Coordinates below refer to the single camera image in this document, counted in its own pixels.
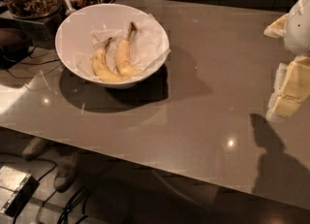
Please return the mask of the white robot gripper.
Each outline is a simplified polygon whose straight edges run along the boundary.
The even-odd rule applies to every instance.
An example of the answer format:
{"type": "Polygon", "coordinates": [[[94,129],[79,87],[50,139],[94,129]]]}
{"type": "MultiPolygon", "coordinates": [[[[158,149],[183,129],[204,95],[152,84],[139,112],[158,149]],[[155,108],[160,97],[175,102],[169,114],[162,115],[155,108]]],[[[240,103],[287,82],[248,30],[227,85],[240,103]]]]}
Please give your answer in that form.
{"type": "MultiPolygon", "coordinates": [[[[310,54],[310,0],[298,0],[263,32],[267,37],[283,38],[286,49],[296,55],[310,54]]],[[[276,71],[270,114],[293,116],[310,96],[310,57],[297,56],[289,65],[281,63],[276,71]]]]}

